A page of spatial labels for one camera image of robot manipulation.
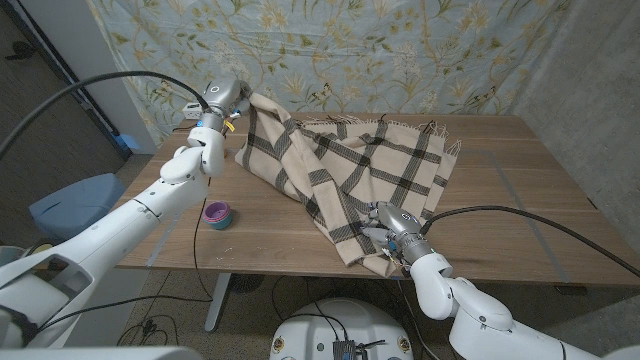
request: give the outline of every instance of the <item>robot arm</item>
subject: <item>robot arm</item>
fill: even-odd
[[[506,306],[467,279],[450,278],[453,268],[422,237],[413,215],[385,202],[370,208],[362,232],[410,266],[425,315],[435,320],[455,318],[449,341],[464,358],[599,359],[513,320]],[[376,222],[383,228],[369,227]]]
[[[191,147],[175,152],[160,179],[72,239],[0,267],[1,348],[51,345],[77,316],[43,325],[82,309],[106,272],[160,222],[206,198],[206,177],[224,168],[224,119],[248,110],[249,94],[238,79],[210,83],[203,126],[191,130]]]

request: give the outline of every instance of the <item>table leg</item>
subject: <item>table leg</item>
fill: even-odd
[[[209,305],[209,313],[207,314],[207,319],[204,322],[204,330],[207,332],[213,332],[218,327],[220,316],[222,315],[224,300],[227,297],[230,279],[231,273],[218,274],[216,287],[213,289],[213,294],[211,296],[212,301],[211,305]]]

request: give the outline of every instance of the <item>patterned fabric backdrop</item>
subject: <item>patterned fabric backdrop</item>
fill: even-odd
[[[122,70],[224,75],[289,111],[500,114],[569,0],[87,0]],[[127,88],[156,144],[187,93]]]

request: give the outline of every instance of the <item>small bowl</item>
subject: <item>small bowl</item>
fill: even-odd
[[[202,220],[216,230],[222,230],[231,224],[231,207],[224,201],[215,201],[207,205]]]

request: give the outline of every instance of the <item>checkered cloth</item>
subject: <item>checkered cloth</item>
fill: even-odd
[[[367,203],[390,202],[424,223],[447,185],[460,142],[444,151],[446,129],[433,122],[422,130],[353,117],[300,123],[264,96],[253,94],[250,101],[247,142],[236,162],[300,201],[346,265],[389,276],[395,265],[360,230]]]

